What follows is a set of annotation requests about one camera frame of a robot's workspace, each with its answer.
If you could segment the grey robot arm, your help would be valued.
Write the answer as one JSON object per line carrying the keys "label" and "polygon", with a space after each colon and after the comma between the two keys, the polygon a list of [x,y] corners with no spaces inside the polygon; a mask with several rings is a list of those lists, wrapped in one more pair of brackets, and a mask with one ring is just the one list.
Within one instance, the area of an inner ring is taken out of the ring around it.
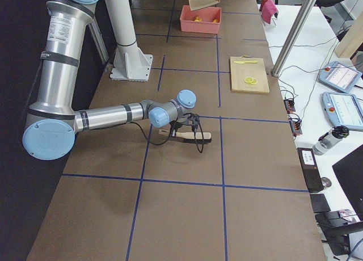
{"label": "grey robot arm", "polygon": [[[95,131],[148,119],[156,128],[192,123],[196,96],[181,90],[165,103],[143,100],[118,106],[90,108],[101,70],[92,70],[91,84],[85,86],[86,71],[79,72],[81,51],[95,46],[101,67],[109,55],[95,17],[99,0],[46,0],[50,15],[47,43],[40,56],[35,83],[37,99],[27,107],[22,144],[36,159],[50,161],[65,156],[74,146],[79,132]],[[116,41],[111,78],[145,82],[149,79],[153,57],[137,44],[130,12],[130,0],[104,0]]]}

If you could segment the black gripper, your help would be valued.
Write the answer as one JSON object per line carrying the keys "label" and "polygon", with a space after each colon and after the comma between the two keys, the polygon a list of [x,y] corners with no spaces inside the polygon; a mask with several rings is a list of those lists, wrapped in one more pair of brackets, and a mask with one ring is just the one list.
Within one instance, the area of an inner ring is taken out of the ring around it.
{"label": "black gripper", "polygon": [[191,127],[191,131],[196,133],[200,125],[200,116],[196,113],[185,113],[180,119],[170,122],[170,137],[176,138],[176,133],[182,126]]}

